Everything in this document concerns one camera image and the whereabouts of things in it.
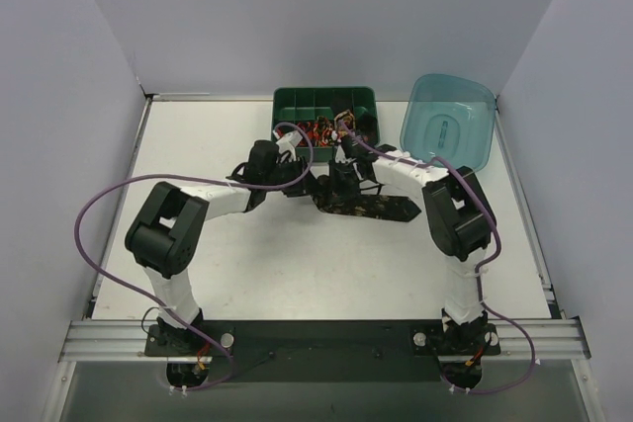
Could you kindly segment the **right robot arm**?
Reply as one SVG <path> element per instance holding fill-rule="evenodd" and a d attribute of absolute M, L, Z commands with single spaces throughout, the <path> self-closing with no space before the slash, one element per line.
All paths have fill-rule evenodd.
<path fill-rule="evenodd" d="M 454 168 L 434 157 L 429 163 L 406 152 L 374 148 L 360 136 L 340 138 L 348 162 L 367 170 L 368 180 L 392 186 L 408 196 L 423 199 L 431 239 L 452 261 L 442 321 L 465 332 L 483 327 L 492 312 L 485 304 L 482 274 L 500 254 L 496 218 L 475 176 L 467 168 Z"/>

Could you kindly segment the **black gold floral tie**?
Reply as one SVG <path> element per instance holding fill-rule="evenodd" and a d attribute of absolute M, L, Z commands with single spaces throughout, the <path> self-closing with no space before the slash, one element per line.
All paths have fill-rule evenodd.
<path fill-rule="evenodd" d="M 312 195 L 317 209 L 324 213 L 367 217 L 394 222 L 411 222 L 421 214 L 418 205 L 407 197 L 386 195 Z"/>

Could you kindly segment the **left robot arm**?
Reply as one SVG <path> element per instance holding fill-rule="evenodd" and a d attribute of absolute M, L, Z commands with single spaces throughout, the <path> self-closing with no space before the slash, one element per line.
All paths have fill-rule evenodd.
<path fill-rule="evenodd" d="M 301 141 L 296 131 L 276 141 L 255 141 L 248 160 L 236 167 L 225 185 L 154 185 L 126 235 L 125 247 L 143 267 L 154 295 L 162 301 L 160 338 L 186 345 L 204 342 L 190 330 L 201 327 L 203 312 L 194 299 L 187 271 L 204 223 L 253 211 L 265 201 L 271 187 L 292 183 L 283 190 L 285 195 L 306 195 L 308 183 L 315 177 L 309 174 L 303 181 L 297 180 L 310 170 L 296 153 Z"/>

